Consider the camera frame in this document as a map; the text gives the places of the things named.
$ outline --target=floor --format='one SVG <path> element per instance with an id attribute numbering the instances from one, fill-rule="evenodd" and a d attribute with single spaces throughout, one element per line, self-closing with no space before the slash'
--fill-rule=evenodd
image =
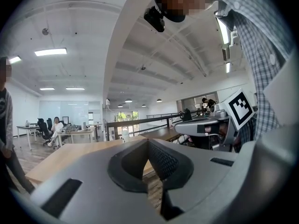
<path id="1" fill-rule="evenodd" d="M 34 141 L 34 136 L 30 136 L 31 147 L 32 150 L 29 149 L 29 145 L 27 142 L 27 136 L 21 136 L 19 139 L 14 138 L 14 150 L 19 158 L 19 162 L 25 173 L 29 172 L 33 169 L 37 164 L 39 164 L 42 160 L 47 158 L 51 153 L 55 152 L 53 148 L 48 146 L 43 146 L 44 139 L 42 137 L 36 137 L 36 142 Z M 89 138 L 74 136 L 74 142 L 76 143 L 88 143 Z M 29 193 L 26 192 L 25 189 L 18 183 L 16 178 L 9 171 L 13 181 L 15 182 L 19 191 L 29 197 Z M 154 206 L 154 208 L 159 212 L 161 207 L 162 200 L 162 182 L 159 180 L 158 176 L 155 172 L 151 172 L 150 174 L 143 177 L 143 181 L 148 185 L 148 199 L 150 203 Z"/>

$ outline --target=woman sitting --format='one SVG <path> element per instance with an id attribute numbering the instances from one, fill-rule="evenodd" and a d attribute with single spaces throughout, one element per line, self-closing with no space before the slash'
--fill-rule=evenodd
<path id="1" fill-rule="evenodd" d="M 59 122 L 59 118 L 55 117 L 54 118 L 54 125 L 52 126 L 52 141 L 48 144 L 49 147 L 52 147 L 53 142 L 55 142 L 55 139 L 58 137 L 57 132 L 61 131 L 64 125 Z"/>

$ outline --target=checkered shirt sleeve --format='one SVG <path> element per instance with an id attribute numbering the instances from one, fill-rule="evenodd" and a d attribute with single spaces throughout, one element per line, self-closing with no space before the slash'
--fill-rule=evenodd
<path id="1" fill-rule="evenodd" d="M 294 48 L 292 34 L 271 0 L 221 0 L 217 17 L 232 30 L 236 27 L 256 85 L 258 113 L 254 140 L 279 126 L 264 89 L 278 74 Z M 250 141 L 249 125 L 240 130 L 242 143 Z"/>

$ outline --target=desk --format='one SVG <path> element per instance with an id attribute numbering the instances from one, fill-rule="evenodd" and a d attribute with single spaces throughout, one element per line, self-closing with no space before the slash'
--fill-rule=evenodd
<path id="1" fill-rule="evenodd" d="M 142 133 L 141 135 L 147 139 L 160 139 L 165 141 L 175 140 L 180 136 L 174 127 L 172 129 L 166 127 L 152 132 Z"/>
<path id="2" fill-rule="evenodd" d="M 60 147 L 62 146 L 62 140 L 61 140 L 61 136 L 67 135 L 67 136 L 71 136 L 71 142 L 74 143 L 74 139 L 73 136 L 74 135 L 89 135 L 90 138 L 90 142 L 92 142 L 93 138 L 90 136 L 92 134 L 92 132 L 94 132 L 95 127 L 90 127 L 89 130 L 79 130 L 79 131 L 70 131 L 70 132 L 57 132 L 58 138 L 59 138 L 59 144 Z"/>
<path id="3" fill-rule="evenodd" d="M 130 141 L 142 139 L 144 139 L 144 137 L 140 135 L 129 138 Z M 35 166 L 30 172 L 26 174 L 26 177 L 36 184 L 41 184 L 42 182 L 53 176 L 55 173 L 73 163 L 79 157 L 91 152 L 99 151 L 121 144 L 122 140 L 112 140 L 86 144 L 65 144 L 54 153 L 49 155 L 42 162 L 40 162 L 37 166 Z M 148 161 L 145 165 L 143 175 L 146 175 L 151 171 L 153 171 L 153 168 Z"/>
<path id="4" fill-rule="evenodd" d="M 94 131 L 95 131 L 94 139 L 97 140 L 97 141 L 98 141 L 98 129 L 97 129 L 97 127 L 98 127 L 98 126 L 101 126 L 101 125 L 102 125 L 102 124 L 99 124 L 98 122 L 97 122 L 97 124 L 94 123 L 94 124 L 89 125 L 89 126 L 94 126 L 94 127 L 95 127 L 95 129 L 94 129 Z"/>
<path id="5" fill-rule="evenodd" d="M 36 142 L 36 130 L 39 129 L 39 126 L 34 126 L 34 127 L 30 127 L 30 126 L 17 126 L 17 128 L 18 128 L 18 138 L 20 137 L 19 129 L 26 130 L 29 148 L 30 148 L 30 150 L 32 150 L 31 143 L 30 143 L 30 138 L 29 138 L 29 134 L 31 133 L 31 130 L 34 131 L 34 140 Z"/>

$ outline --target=person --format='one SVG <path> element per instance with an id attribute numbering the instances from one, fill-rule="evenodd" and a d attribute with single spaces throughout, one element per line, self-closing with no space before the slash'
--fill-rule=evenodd
<path id="1" fill-rule="evenodd" d="M 0 159 L 9 187 L 18 190 L 7 171 L 9 167 L 20 185 L 31 193 L 35 188 L 25 177 L 13 145 L 13 103 L 9 91 L 5 88 L 7 78 L 11 77 L 11 64 L 6 57 L 0 58 Z"/>
<path id="2" fill-rule="evenodd" d="M 63 127 L 64 127 L 64 125 L 59 122 L 59 118 L 55 117 L 54 118 L 54 125 L 52 126 L 53 135 L 52 135 L 51 142 L 48 144 L 49 147 L 53 146 L 53 143 L 55 142 L 55 139 L 58 137 L 57 132 L 59 132 L 60 130 L 62 130 Z"/>
<path id="3" fill-rule="evenodd" d="M 155 0 L 161 13 L 174 22 L 183 21 L 187 14 L 208 9 L 215 1 L 218 1 L 215 16 L 230 31 L 236 28 L 238 32 L 256 85 L 258 112 L 256 119 L 252 119 L 253 132 L 248 125 L 240 129 L 243 144 L 279 127 L 263 91 L 295 48 L 294 39 L 272 0 Z"/>
<path id="4" fill-rule="evenodd" d="M 202 98 L 202 103 L 207 104 L 207 106 L 209 108 L 212 107 L 212 105 L 216 104 L 216 101 L 212 100 L 212 99 L 207 99 L 207 98 Z"/>

